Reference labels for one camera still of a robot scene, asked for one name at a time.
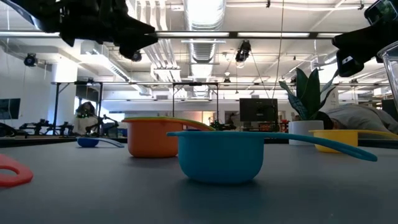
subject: yellow measuring cup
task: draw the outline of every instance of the yellow measuring cup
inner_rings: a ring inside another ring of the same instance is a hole
[[[333,141],[349,144],[350,146],[358,146],[358,133],[375,134],[380,136],[387,136],[391,139],[398,139],[398,135],[387,133],[384,131],[369,131],[369,130],[312,130],[314,137],[325,138]],[[325,146],[315,145],[320,152],[340,153],[334,149]]]

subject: clear plastic container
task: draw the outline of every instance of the clear plastic container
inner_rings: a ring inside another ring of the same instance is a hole
[[[381,49],[377,56],[383,59],[394,102],[398,108],[398,41]]]

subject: potted plant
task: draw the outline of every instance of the potted plant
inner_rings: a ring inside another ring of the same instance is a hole
[[[328,90],[338,73],[336,72],[333,78],[321,90],[318,69],[312,71],[309,77],[299,68],[296,71],[296,95],[292,93],[286,82],[279,82],[280,87],[287,91],[290,105],[297,111],[301,118],[300,121],[289,123],[289,133],[312,136],[312,133],[309,131],[323,129],[323,121],[317,120],[317,118],[324,113],[319,110],[325,105],[329,94],[335,89],[333,87]],[[321,94],[325,91],[327,91],[326,96],[321,100]],[[311,145],[306,142],[294,140],[290,140],[289,144]]]

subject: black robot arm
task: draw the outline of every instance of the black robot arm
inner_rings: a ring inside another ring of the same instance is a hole
[[[134,53],[158,41],[155,28],[131,18],[123,0],[0,0],[47,33],[59,32],[71,47],[75,39],[112,42],[120,53]]]

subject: table surface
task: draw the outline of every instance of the table surface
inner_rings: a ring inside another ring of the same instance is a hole
[[[397,223],[398,150],[367,162],[314,147],[266,145],[259,175],[235,186],[188,180],[176,157],[75,142],[0,149],[31,183],[0,188],[8,223]]]

